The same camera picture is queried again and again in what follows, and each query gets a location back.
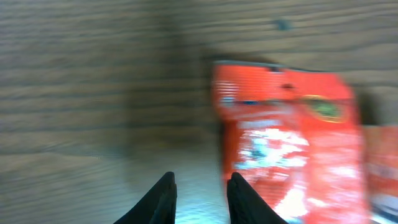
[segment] wood grain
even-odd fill
[[[1,223],[111,223],[168,170],[178,223],[224,223],[208,92],[219,55],[339,72],[376,100],[378,123],[397,122],[397,1],[0,6]]]

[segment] red object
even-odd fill
[[[241,173],[291,223],[368,222],[354,96],[337,75],[222,61],[213,101],[224,181]]]

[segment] wooden surface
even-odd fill
[[[396,123],[397,52],[394,0],[0,0],[0,223],[112,223],[169,170],[177,223],[224,223],[213,59],[340,72]]]

